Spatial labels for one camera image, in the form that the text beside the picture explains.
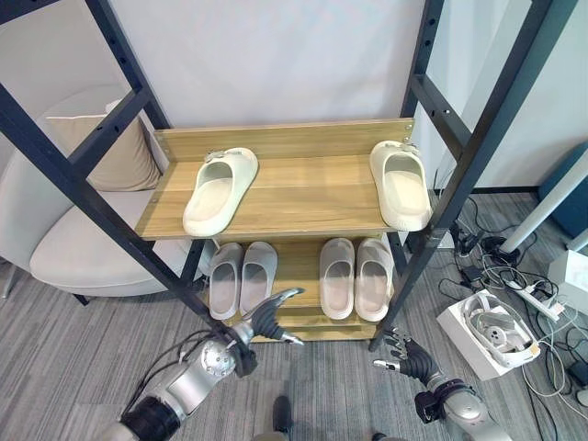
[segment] slide sandal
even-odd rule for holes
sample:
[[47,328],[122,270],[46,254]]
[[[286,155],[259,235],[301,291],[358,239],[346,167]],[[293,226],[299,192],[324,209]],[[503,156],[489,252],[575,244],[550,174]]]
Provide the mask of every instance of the slide sandal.
[[382,141],[369,155],[382,218],[398,231],[417,232],[431,218],[423,163],[417,153],[412,145]]
[[249,245],[243,261],[243,284],[239,306],[242,315],[271,295],[276,270],[277,253],[272,245],[265,242],[253,242]]
[[367,238],[357,249],[356,311],[369,322],[378,322],[388,312],[392,297],[390,249],[380,240]]
[[226,243],[212,256],[209,303],[213,319],[230,319],[237,312],[242,263],[243,248],[238,243]]
[[197,237],[227,228],[258,167],[255,154],[242,148],[211,152],[204,161],[183,218],[184,230]]
[[321,250],[321,308],[333,320],[343,320],[353,309],[355,259],[348,239],[331,239]]

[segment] white armchair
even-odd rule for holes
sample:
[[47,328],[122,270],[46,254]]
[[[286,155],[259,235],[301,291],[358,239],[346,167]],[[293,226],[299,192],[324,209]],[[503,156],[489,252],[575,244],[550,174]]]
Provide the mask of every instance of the white armchair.
[[[55,142],[45,116],[100,114],[106,103],[121,96],[115,86],[84,91],[49,109],[38,124]],[[158,148],[152,143],[152,149]],[[166,167],[160,152],[154,153],[158,166]],[[100,194],[134,227],[152,192]],[[189,246],[189,240],[158,241],[153,250],[179,275]],[[214,244],[207,243],[201,264],[213,249]],[[122,297],[165,290],[19,151],[0,179],[0,255],[36,279],[76,295]]]

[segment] floor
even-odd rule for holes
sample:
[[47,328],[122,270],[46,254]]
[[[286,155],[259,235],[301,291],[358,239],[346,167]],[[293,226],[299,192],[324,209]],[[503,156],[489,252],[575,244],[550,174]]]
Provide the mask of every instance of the floor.
[[[487,228],[518,223],[537,204],[528,194],[476,199]],[[467,206],[461,219],[473,227],[471,213]],[[547,274],[565,236],[550,221],[537,233],[521,268]],[[435,254],[396,324],[427,347],[449,375],[469,382],[513,439],[540,439],[521,370],[480,382],[435,321],[452,302],[437,291],[442,277],[458,279],[452,262],[448,251]],[[0,266],[0,286],[7,269]],[[449,284],[444,289],[467,294]],[[92,439],[118,417],[149,361],[202,327],[168,295],[92,299],[82,307],[73,296],[21,276],[9,299],[0,300],[0,439]],[[386,351],[370,354],[367,347],[365,341],[255,345],[257,370],[221,383],[174,439],[248,440],[270,428],[272,402],[282,393],[293,402],[294,440],[369,440],[376,430],[411,440],[448,439],[441,424],[424,425],[416,416],[413,396],[421,385],[373,368],[371,360]],[[549,390],[542,361],[529,371],[538,388]],[[559,398],[544,401],[561,440],[585,439],[584,420]],[[538,413],[545,439],[554,439],[543,410]]]

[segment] vr headset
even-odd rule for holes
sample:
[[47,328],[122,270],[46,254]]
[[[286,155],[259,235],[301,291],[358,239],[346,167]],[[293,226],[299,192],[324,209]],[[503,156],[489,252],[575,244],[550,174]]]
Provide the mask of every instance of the vr headset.
[[462,314],[469,331],[501,366],[518,368],[539,356],[539,344],[521,316],[496,296],[474,294]]

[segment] beige pillow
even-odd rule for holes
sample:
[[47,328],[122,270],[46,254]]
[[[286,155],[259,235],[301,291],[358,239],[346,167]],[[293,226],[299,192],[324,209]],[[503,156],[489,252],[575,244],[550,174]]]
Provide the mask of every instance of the beige pillow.
[[[64,154],[73,152],[106,115],[89,117],[48,117]],[[135,191],[154,188],[157,168],[139,119],[135,119],[103,156],[88,181],[96,190]]]

